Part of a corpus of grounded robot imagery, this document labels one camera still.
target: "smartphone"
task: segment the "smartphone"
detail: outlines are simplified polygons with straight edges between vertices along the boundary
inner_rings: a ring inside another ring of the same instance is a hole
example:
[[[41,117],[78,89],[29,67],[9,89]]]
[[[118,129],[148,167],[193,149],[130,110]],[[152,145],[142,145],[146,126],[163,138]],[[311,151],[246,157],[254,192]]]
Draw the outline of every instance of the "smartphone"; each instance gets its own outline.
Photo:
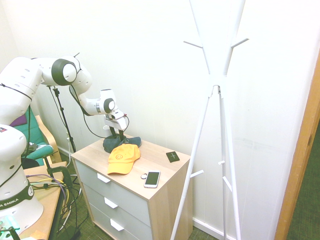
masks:
[[[148,175],[146,176],[144,187],[145,188],[151,188],[155,189],[158,187],[160,178],[160,171],[159,170],[151,170],[148,172]]]

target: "green carpet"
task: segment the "green carpet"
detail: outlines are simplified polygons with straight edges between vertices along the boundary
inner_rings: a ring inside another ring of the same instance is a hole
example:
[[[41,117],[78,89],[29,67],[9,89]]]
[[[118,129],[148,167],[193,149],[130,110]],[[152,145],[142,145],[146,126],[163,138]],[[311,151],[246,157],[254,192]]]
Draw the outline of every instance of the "green carpet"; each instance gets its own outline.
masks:
[[[61,154],[61,158],[63,161],[69,160],[63,154]],[[68,166],[68,169],[69,169],[70,174],[76,174],[72,163]],[[80,186],[75,184],[74,188],[79,189]],[[77,225],[79,225],[87,217],[88,209],[87,209],[86,202],[85,202],[82,194],[76,200],[76,208],[75,208],[75,206],[72,208],[70,217],[65,225],[66,227],[76,226],[76,221],[77,221]],[[76,238],[76,240],[113,240],[113,238],[108,236],[99,227],[93,225],[90,216],[80,226],[80,232],[81,232],[81,234],[78,238]],[[199,230],[198,228],[193,227],[192,234],[188,240],[217,240],[217,239],[215,237]]]
[[[320,240],[320,127],[295,205],[287,240]]]

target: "tripod leg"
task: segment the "tripod leg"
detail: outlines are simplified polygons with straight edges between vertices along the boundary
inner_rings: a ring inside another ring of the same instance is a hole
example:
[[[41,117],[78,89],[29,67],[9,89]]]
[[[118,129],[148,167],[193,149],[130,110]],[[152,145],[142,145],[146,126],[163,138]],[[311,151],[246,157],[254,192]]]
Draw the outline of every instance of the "tripod leg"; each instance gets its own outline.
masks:
[[[195,133],[195,138],[194,138],[194,142],[193,142],[193,147],[192,147],[192,151],[191,151],[191,156],[190,156],[190,162],[189,162],[189,166],[188,166],[188,170],[186,172],[186,176],[185,176],[185,181],[184,181],[184,186],[183,186],[183,190],[182,190],[182,196],[180,199],[180,204],[178,207],[178,212],[176,214],[175,217],[175,221],[174,221],[174,225],[173,225],[173,230],[172,230],[172,234],[171,234],[171,238],[170,240],[174,240],[176,237],[176,233],[177,233],[177,229],[178,229],[178,224],[180,221],[180,217],[182,214],[182,210],[185,204],[185,200],[187,197],[187,192],[188,192],[188,187],[189,187],[189,182],[190,182],[190,176],[192,173],[192,169],[194,167],[194,161],[195,161],[195,156],[196,156],[196,152],[197,152],[197,148],[199,145],[199,140],[200,140],[200,136],[201,136],[201,132],[202,132],[202,127],[204,125],[204,121],[205,121],[205,117],[206,117],[206,113],[207,113],[207,108],[208,108],[208,103],[209,103],[209,99],[211,96],[208,96],[206,98],[206,102],[203,106],[200,118],[199,118],[199,122],[196,128],[196,133]]]
[[[234,160],[234,147],[232,142],[232,133],[231,133],[231,121],[229,113],[229,104],[227,97],[221,98],[222,111],[224,114],[224,124],[226,132],[226,142],[228,146],[229,153],[229,164],[230,164],[230,173],[231,173],[231,185],[232,185],[232,200],[233,200],[233,212],[234,212],[234,221],[235,221],[235,231],[236,239],[241,240],[241,231],[240,231],[240,222],[239,222],[239,208],[238,208],[238,194],[237,194],[237,184],[236,184],[236,171],[235,171],[235,160]]]
[[[220,87],[218,89],[220,96],[220,127],[221,127],[221,165],[222,165],[222,177],[226,176],[226,119],[225,119],[225,106],[221,97]],[[228,200],[228,188],[225,181],[222,181],[223,192],[223,240],[227,240],[227,200]]]

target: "chair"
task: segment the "chair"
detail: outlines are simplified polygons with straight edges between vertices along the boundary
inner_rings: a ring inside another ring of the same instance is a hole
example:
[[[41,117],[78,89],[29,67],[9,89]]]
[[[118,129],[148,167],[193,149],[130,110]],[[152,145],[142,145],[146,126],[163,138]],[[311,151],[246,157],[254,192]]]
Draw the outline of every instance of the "chair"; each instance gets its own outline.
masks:
[[[16,120],[11,124],[15,129],[24,134],[28,141],[29,135],[29,110],[20,118],[26,121],[23,124],[15,125]],[[26,156],[28,159],[36,160],[40,166],[44,165],[44,157],[47,157],[49,163],[61,162],[61,156],[54,136],[43,124],[39,115],[34,116],[30,108],[30,143],[37,145],[37,149]]]

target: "purple cushion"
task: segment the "purple cushion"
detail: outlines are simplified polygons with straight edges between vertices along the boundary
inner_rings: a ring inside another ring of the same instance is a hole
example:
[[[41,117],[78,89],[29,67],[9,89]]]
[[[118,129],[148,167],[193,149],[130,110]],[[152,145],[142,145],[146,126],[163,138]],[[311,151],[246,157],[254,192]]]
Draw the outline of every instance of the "purple cushion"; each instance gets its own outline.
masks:
[[[26,114],[23,114],[22,116],[18,117],[16,120],[14,120],[10,126],[11,127],[15,127],[15,126],[20,126],[22,124],[26,124],[27,123],[27,118],[26,118]]]

